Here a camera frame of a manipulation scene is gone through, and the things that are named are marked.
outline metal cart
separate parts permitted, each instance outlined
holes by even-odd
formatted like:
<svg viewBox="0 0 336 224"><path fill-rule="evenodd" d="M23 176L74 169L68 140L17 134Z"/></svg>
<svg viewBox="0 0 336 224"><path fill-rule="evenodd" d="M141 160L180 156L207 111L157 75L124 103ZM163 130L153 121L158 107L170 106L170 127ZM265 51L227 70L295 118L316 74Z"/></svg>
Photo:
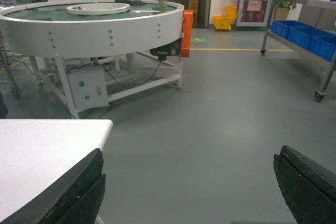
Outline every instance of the metal cart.
<svg viewBox="0 0 336 224"><path fill-rule="evenodd" d="M261 55L265 55L266 53L266 42L267 42L267 37L271 37L274 40L282 43L283 45L289 47L290 49L300 53L303 56L314 56L314 57L318 57L317 55L311 53L310 51L278 36L277 34L273 33L270 31L271 29L271 20L272 20L272 16L273 16L273 11L275 8L275 2L277 0L272 0L271 2L271 10L269 12L269 16L268 16L268 20L267 20L267 30L265 31L265 36L264 36L264 41L263 41L263 45L261 47ZM319 26L319 22L320 22L320 17L321 16L325 16L326 12L331 11L335 11L336 10L336 2L324 2L324 1L318 1L318 0L284 0L284 1L292 1L292 2L296 2L298 4L302 4L302 8L304 8L305 6L310 6L310 7L316 7L319 9L319 13L318 13L318 17L315 18L314 20L312 20L312 24L314 27L320 27ZM328 87L328 84L330 82L330 79L332 77L332 74L334 73L334 71L336 70L336 66L335 66L335 62L336 62L336 53L334 53L332 59L330 62L318 57L319 59L321 59L322 61L324 61L326 64L328 64L327 67L327 71L323 77L323 80L321 82L321 84L319 85L319 87L317 88L317 90L315 91L315 100L317 102L320 102L323 100L324 96L326 95L326 90Z"/></svg>

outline green drink cup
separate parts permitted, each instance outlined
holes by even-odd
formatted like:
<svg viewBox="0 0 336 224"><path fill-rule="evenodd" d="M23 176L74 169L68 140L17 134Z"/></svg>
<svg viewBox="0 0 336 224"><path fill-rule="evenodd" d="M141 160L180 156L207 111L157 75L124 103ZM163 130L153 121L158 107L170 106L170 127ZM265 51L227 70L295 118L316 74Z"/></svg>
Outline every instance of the green drink cup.
<svg viewBox="0 0 336 224"><path fill-rule="evenodd" d="M159 0L159 11L160 11L160 13L167 12L167 1L168 0Z"/></svg>

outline yellow floor line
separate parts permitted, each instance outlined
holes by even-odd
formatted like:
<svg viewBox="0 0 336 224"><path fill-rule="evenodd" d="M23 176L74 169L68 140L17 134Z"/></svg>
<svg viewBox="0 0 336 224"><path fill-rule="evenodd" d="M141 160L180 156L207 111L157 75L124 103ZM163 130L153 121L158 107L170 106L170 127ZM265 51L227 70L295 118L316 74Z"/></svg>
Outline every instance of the yellow floor line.
<svg viewBox="0 0 336 224"><path fill-rule="evenodd" d="M18 62L16 62L16 63L13 63L13 64L10 64L10 68L13 68L13 67L15 67L15 66L17 66L17 65L19 65L20 63L22 63L22 62L24 62L24 61L26 61L26 60L28 60L29 59L29 57L25 57L25 58L23 58L22 60L20 60L20 61L18 61ZM3 72L5 72L6 71L6 69L4 68L3 70L0 70L0 73L3 73Z"/></svg>
<svg viewBox="0 0 336 224"><path fill-rule="evenodd" d="M246 49L246 48L191 48L191 50L198 51L260 51L260 49ZM291 49L267 49L267 51L290 52Z"/></svg>

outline white table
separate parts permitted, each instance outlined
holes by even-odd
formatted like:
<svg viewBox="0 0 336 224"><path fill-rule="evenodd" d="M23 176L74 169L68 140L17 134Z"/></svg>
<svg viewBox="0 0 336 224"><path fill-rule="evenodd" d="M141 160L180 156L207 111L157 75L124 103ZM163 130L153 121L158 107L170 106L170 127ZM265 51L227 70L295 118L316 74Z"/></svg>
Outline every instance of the white table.
<svg viewBox="0 0 336 224"><path fill-rule="evenodd" d="M0 120L0 222L102 150L112 126L110 120Z"/></svg>

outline yellow mop bucket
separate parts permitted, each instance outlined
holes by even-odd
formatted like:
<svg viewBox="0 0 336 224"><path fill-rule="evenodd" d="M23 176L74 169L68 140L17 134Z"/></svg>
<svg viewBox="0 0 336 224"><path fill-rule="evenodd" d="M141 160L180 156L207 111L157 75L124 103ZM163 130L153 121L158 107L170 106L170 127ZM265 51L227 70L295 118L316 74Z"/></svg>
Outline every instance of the yellow mop bucket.
<svg viewBox="0 0 336 224"><path fill-rule="evenodd" d="M231 23L238 16L237 6L228 5L226 7L226 15L214 16L214 25L216 29L231 30Z"/></svg>

